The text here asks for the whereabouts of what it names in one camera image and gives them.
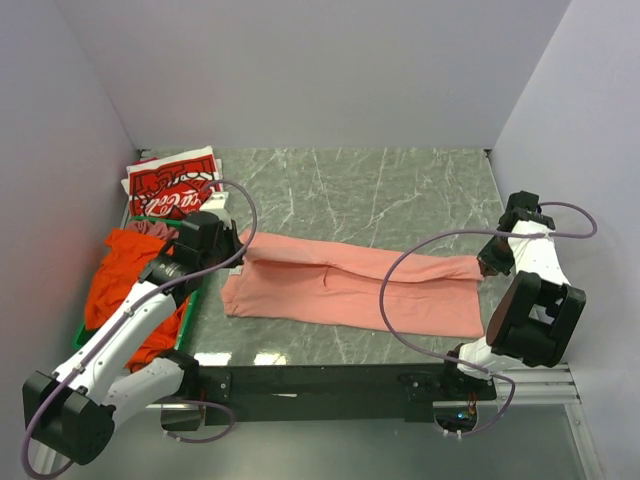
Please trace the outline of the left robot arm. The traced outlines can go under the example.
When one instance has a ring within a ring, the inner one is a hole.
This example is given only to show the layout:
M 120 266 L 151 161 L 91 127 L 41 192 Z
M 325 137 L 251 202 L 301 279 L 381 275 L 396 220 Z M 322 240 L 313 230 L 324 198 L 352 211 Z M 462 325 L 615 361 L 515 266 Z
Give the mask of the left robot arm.
M 115 313 L 53 373 L 34 372 L 22 388 L 29 470 L 36 440 L 78 465 L 92 462 L 115 431 L 157 401 L 203 407 L 199 363 L 173 348 L 128 376 L 125 364 L 150 334 L 201 286 L 205 276 L 243 262 L 246 244 L 225 208 L 191 213 L 142 270 Z

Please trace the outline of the pink t-shirt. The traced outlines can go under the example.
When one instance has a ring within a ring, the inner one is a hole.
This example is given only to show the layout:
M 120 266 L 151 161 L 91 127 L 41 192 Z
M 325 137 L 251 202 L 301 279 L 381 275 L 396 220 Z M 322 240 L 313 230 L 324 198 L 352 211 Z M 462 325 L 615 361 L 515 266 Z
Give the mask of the pink t-shirt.
M 484 327 L 482 279 L 472 256 L 412 254 L 399 267 L 395 251 L 272 233 L 250 237 L 244 263 L 221 290 L 236 317 L 476 339 Z

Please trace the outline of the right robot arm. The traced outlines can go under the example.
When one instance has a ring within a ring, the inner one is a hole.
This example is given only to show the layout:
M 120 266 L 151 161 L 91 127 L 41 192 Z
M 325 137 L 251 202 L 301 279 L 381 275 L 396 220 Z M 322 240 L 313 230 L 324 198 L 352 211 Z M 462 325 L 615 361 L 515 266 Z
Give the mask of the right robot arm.
M 539 196 L 509 196 L 498 230 L 477 255 L 485 277 L 513 274 L 491 316 L 485 335 L 448 353 L 439 374 L 444 395 L 460 399 L 488 382 L 493 372 L 553 367 L 559 363 L 586 305 L 586 293 L 563 273 L 553 234 L 554 220 L 542 212 Z

